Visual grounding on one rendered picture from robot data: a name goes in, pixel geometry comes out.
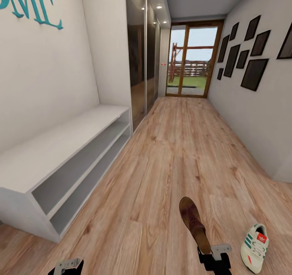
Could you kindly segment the gym shoe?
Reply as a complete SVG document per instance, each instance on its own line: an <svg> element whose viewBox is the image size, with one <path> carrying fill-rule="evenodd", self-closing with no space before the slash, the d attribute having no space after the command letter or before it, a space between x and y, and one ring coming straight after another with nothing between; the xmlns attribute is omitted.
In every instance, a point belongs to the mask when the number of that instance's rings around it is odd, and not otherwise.
<svg viewBox="0 0 292 275"><path fill-rule="evenodd" d="M262 269L269 245L268 240L266 227L263 224L256 224L248 230L241 246L241 258L245 266L254 274L258 274Z"/></svg>

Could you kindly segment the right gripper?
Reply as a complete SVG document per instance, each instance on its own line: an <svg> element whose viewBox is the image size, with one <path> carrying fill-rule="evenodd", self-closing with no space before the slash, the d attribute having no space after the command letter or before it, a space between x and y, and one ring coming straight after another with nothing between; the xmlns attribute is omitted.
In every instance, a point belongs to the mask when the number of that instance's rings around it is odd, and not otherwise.
<svg viewBox="0 0 292 275"><path fill-rule="evenodd" d="M199 247L197 247L197 249L199 251L200 263L204 263L207 271L214 271L215 275L217 275L222 269L229 270L229 268L231 268L227 253L220 254L221 260L215 261L212 254L206 255L201 252Z"/></svg>

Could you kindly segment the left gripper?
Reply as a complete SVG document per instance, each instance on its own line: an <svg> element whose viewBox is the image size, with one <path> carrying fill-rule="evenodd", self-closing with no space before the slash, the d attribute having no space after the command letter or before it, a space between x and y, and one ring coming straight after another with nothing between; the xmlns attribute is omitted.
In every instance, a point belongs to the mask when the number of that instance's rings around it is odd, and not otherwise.
<svg viewBox="0 0 292 275"><path fill-rule="evenodd" d="M65 272L62 275L81 275L83 265L84 260L82 260L76 268L65 269ZM49 272L48 275L54 275L54 271Z"/></svg>

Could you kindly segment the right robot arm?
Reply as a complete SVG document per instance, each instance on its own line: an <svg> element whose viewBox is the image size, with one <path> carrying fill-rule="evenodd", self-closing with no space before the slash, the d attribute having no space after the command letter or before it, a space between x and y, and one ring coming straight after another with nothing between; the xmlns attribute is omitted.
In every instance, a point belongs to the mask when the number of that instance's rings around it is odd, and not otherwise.
<svg viewBox="0 0 292 275"><path fill-rule="evenodd" d="M232 251L229 244L211 245L211 254L203 254L199 247L199 260L204 263L207 271L214 271L215 275L232 275L229 268L231 268L229 257L227 253Z"/></svg>

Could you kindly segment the sandal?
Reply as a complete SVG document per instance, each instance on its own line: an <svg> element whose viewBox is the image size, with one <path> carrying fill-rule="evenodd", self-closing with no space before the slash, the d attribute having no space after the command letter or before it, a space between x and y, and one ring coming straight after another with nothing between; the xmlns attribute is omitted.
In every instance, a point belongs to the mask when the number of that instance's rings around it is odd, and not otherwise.
<svg viewBox="0 0 292 275"><path fill-rule="evenodd" d="M183 197L179 203L182 220L195 239L203 254L211 254L210 243L206 237L205 226L201 223L198 209L189 197Z"/></svg>

